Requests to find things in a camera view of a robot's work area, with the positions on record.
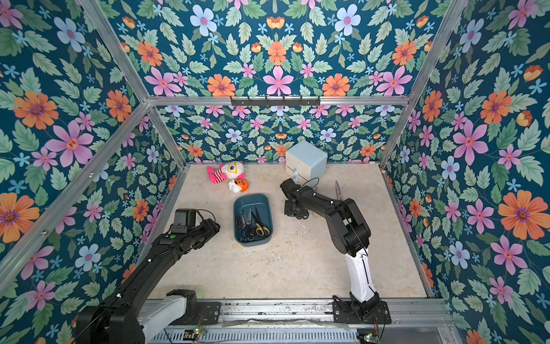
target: blue plastic tray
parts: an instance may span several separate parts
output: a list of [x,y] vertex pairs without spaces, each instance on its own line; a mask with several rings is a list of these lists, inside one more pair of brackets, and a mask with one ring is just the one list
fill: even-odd
[[[271,230],[271,234],[269,234],[269,236],[265,239],[255,238],[254,241],[241,242],[241,233],[240,230],[237,229],[237,223],[235,219],[241,214],[248,215],[249,210],[254,213],[255,207],[258,208],[260,218],[262,222],[264,222],[264,224],[269,227],[269,229]],[[233,204],[233,228],[235,240],[237,240],[237,242],[243,246],[257,246],[269,242],[269,240],[271,240],[271,237],[273,236],[273,221],[271,220],[270,201],[267,199],[267,196],[265,196],[264,194],[253,194],[237,198],[237,200]]]

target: metal base plate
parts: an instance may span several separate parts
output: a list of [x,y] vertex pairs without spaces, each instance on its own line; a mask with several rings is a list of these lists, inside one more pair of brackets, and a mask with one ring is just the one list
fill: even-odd
[[370,314],[366,321],[359,322],[355,319],[351,311],[351,302],[345,302],[348,306],[343,306],[341,302],[333,302],[332,309],[334,311],[334,322],[343,324],[391,324],[392,317],[389,314],[388,304],[382,301],[379,306]]
[[179,319],[174,320],[170,325],[193,325],[197,326],[199,321],[201,325],[215,325],[218,323],[219,311],[222,307],[220,302],[200,302],[199,310],[196,315],[185,315]]

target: floral wallpaper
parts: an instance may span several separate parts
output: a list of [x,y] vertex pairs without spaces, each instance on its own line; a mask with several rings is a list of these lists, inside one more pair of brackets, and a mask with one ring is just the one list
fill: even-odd
[[106,13],[151,95],[390,96],[409,93],[449,3],[120,0]]
[[134,271],[177,174],[141,122],[0,298],[0,342],[73,343],[78,312]]
[[187,161],[240,159],[285,162],[287,150],[308,140],[329,161],[378,160],[401,114],[392,105],[165,106],[159,108]]
[[548,10],[470,1],[386,166],[467,344],[550,342]]
[[3,0],[0,46],[2,259],[136,98],[74,0]]

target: light blue storage box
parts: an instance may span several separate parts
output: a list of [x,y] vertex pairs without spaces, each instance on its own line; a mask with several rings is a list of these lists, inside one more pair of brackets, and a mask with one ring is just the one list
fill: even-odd
[[295,182],[303,185],[308,180],[325,175],[328,155],[306,140],[292,146],[286,154],[287,174],[295,177]]

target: striped plush toy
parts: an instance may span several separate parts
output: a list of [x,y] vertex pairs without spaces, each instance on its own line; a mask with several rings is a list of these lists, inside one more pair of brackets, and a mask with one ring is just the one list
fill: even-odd
[[226,179],[244,178],[244,166],[239,161],[233,161],[225,165],[220,164],[219,168],[215,170],[208,166],[206,172],[208,172],[208,178],[212,184],[221,183]]

